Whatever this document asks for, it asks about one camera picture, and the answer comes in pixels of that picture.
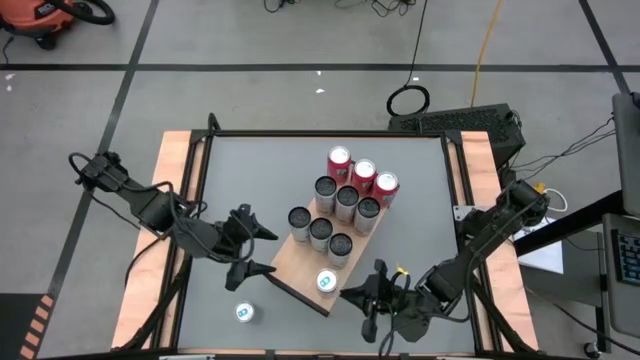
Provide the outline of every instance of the wooden table edge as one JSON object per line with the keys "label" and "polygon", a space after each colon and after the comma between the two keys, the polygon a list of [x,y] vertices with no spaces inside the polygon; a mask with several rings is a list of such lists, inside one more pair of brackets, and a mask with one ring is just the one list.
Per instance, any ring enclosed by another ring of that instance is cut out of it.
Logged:
{"label": "wooden table edge", "polygon": [[[180,191],[179,186],[184,173],[190,137],[191,131],[167,131],[164,133],[154,171],[154,183],[162,180],[170,180],[174,186],[176,186],[176,191]],[[475,204],[493,206],[495,204],[495,198],[500,193],[500,184],[487,133],[462,132],[462,147],[465,152],[467,172],[469,174]],[[190,199],[193,199],[195,195],[197,177],[200,170],[200,161],[198,159],[201,159],[202,151],[203,147],[199,146],[196,151],[196,160],[194,160],[188,191],[188,198]],[[453,146],[449,146],[449,156],[458,203],[464,204],[460,168]],[[152,235],[142,230],[138,236],[135,254],[152,240]],[[168,241],[158,244],[150,250],[148,254],[142,256],[138,264],[136,264],[131,271],[129,285],[125,289],[123,296],[112,347],[120,346],[128,341],[156,305],[168,249]],[[180,251],[176,258],[176,263],[182,261],[182,256],[183,254]],[[496,306],[514,330],[520,334],[522,339],[529,346],[537,349],[538,343],[513,245],[510,242],[503,243],[498,250],[487,259],[486,263]],[[486,350],[491,350],[493,346],[491,344],[491,333],[489,332],[486,312],[477,299],[476,305],[483,347]],[[161,338],[161,347],[169,346],[169,333],[173,324],[175,307],[176,300],[174,299],[165,314],[165,331],[163,331]],[[505,351],[508,351],[509,347],[504,339],[502,343]],[[229,351],[233,349],[215,350],[220,351],[219,353],[230,354]],[[255,351],[260,350],[238,349],[236,353],[254,354]]]}

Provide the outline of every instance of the red can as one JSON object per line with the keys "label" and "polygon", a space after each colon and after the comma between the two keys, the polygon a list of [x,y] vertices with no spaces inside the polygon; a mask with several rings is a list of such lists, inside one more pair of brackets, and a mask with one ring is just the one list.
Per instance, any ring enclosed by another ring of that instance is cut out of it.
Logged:
{"label": "red can", "polygon": [[399,188],[398,177],[392,172],[383,171],[376,177],[371,197],[378,200],[381,206],[387,207],[391,205]]}
{"label": "red can", "polygon": [[369,159],[360,159],[353,166],[351,185],[358,190],[360,196],[368,195],[376,178],[376,165]]}
{"label": "red can", "polygon": [[335,146],[329,150],[327,156],[327,175],[331,176],[338,185],[342,185],[349,179],[349,166],[351,166],[351,153],[344,146]]}

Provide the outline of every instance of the can lid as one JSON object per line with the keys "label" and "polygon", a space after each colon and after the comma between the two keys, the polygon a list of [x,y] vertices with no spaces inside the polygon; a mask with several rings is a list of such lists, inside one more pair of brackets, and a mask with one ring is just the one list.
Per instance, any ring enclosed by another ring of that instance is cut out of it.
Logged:
{"label": "can lid", "polygon": [[331,176],[322,176],[316,180],[316,192],[322,196],[329,196],[336,192],[338,185]]}
{"label": "can lid", "polygon": [[358,190],[353,186],[343,186],[342,189],[338,191],[338,201],[342,205],[355,205],[358,202],[358,197]]}
{"label": "can lid", "polygon": [[368,178],[376,173],[376,165],[369,159],[360,159],[354,166],[356,174],[363,178]]}
{"label": "can lid", "polygon": [[322,292],[333,292],[338,287],[338,275],[333,270],[322,269],[316,278],[316,286]]}
{"label": "can lid", "polygon": [[331,236],[331,233],[333,232],[333,225],[331,224],[331,221],[325,218],[317,218],[311,223],[309,232],[311,232],[311,235],[316,239],[326,239]]}
{"label": "can lid", "polygon": [[336,164],[344,164],[351,160],[351,154],[344,146],[334,146],[329,150],[329,159]]}
{"label": "can lid", "polygon": [[398,187],[398,177],[392,172],[383,171],[378,175],[376,184],[382,190],[392,191]]}
{"label": "can lid", "polygon": [[353,241],[347,234],[335,234],[329,241],[329,250],[337,256],[349,255],[353,248]]}
{"label": "can lid", "polygon": [[311,213],[302,206],[295,207],[289,212],[289,224],[294,228],[301,229],[311,222]]}
{"label": "can lid", "polygon": [[253,305],[251,305],[251,303],[249,302],[241,302],[240,304],[236,305],[236,310],[235,310],[236,319],[238,319],[238,321],[240,322],[251,321],[254,313],[255,313],[255,309],[253,308]]}
{"label": "can lid", "polygon": [[380,203],[374,198],[364,198],[358,204],[358,212],[366,218],[374,218],[380,213]]}

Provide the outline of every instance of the black keyboard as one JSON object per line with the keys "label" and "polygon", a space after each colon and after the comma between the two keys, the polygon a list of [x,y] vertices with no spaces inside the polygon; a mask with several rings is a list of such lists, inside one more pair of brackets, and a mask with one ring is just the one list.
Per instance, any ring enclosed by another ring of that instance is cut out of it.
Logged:
{"label": "black keyboard", "polygon": [[640,286],[640,237],[613,232],[618,281]]}

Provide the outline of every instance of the gray table surface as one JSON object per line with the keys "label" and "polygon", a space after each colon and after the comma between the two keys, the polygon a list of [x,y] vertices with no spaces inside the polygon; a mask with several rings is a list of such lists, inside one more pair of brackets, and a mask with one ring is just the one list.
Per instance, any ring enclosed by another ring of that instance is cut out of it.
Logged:
{"label": "gray table surface", "polygon": [[[289,234],[287,214],[307,206],[315,180],[326,173],[326,156],[344,145],[355,160],[372,159],[378,170],[398,175],[400,192],[382,219],[347,287],[361,285],[373,273],[376,258],[392,269],[400,264],[414,278],[457,253],[451,198],[439,139],[391,138],[215,138],[203,200],[207,221],[226,220],[241,203],[252,205],[257,219],[280,239],[258,240],[253,259],[269,264]],[[245,281],[236,292],[224,289],[227,265],[193,262],[180,330],[180,348],[275,349],[377,353],[390,327],[378,318],[377,343],[366,343],[364,315],[338,299],[323,317],[263,277]],[[258,316],[247,324],[234,318],[234,307],[250,301]],[[467,312],[463,299],[454,316]],[[394,352],[473,353],[470,323],[434,319],[417,343],[396,336]]]}

